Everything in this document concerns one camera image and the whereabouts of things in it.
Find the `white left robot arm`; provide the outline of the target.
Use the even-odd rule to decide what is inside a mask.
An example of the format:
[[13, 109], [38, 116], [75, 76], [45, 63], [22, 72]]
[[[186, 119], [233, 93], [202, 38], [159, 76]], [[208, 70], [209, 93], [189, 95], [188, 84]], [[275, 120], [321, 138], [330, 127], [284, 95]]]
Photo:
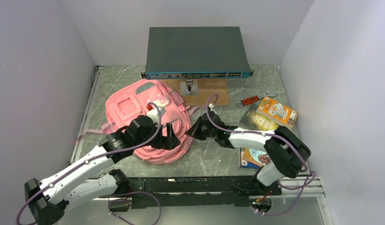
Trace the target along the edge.
[[173, 150], [180, 144], [171, 123], [166, 123], [163, 135], [157, 116], [138, 116], [128, 126], [107, 134], [87, 155], [66, 169], [49, 178], [32, 178], [25, 183], [26, 204], [35, 224], [52, 225], [74, 206], [97, 197], [124, 196], [130, 191], [130, 181], [120, 169], [95, 180], [91, 177], [131, 156], [135, 149], [150, 146]]

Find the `pink school backpack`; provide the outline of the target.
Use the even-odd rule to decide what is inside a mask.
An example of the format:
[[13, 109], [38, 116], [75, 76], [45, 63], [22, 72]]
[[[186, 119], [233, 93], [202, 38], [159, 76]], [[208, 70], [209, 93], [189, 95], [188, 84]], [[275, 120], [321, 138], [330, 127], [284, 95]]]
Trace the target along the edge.
[[155, 165], [173, 163], [188, 152], [193, 141], [185, 132], [192, 127], [190, 116], [196, 107], [186, 106], [178, 92], [159, 80], [140, 80], [112, 94], [105, 103], [107, 122], [100, 129], [89, 129], [88, 132], [113, 133], [121, 126], [129, 125], [137, 116], [149, 115], [149, 102], [160, 108], [162, 125], [171, 123], [181, 144], [172, 150], [141, 147], [134, 154]]

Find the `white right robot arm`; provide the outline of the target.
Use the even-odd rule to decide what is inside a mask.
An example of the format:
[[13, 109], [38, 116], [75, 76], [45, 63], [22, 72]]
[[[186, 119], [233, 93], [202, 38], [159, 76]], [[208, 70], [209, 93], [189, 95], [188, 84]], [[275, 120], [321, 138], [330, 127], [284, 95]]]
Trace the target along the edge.
[[212, 138], [224, 148], [248, 148], [266, 152], [271, 161], [255, 173], [252, 181], [252, 189], [259, 195], [268, 191], [270, 185], [279, 179], [296, 178], [300, 172], [308, 170], [307, 160], [311, 150], [284, 126], [272, 131], [227, 126], [218, 114], [208, 111], [185, 134], [201, 141]]

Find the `orange paperback book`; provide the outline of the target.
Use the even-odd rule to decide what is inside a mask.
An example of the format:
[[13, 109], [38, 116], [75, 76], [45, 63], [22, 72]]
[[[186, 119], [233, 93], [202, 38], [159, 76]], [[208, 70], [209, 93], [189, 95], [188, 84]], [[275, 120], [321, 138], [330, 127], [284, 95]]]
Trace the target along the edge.
[[297, 111], [271, 97], [262, 99], [256, 113], [289, 130], [292, 130], [298, 118]]

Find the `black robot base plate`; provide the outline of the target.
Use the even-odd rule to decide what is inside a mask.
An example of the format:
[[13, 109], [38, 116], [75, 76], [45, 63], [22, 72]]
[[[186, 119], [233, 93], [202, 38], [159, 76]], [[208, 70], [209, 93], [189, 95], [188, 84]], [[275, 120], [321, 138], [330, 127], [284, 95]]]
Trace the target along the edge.
[[129, 187], [110, 198], [127, 197], [132, 209], [161, 206], [249, 206], [255, 197], [280, 196], [277, 183], [262, 187], [251, 175], [204, 177], [131, 177]]

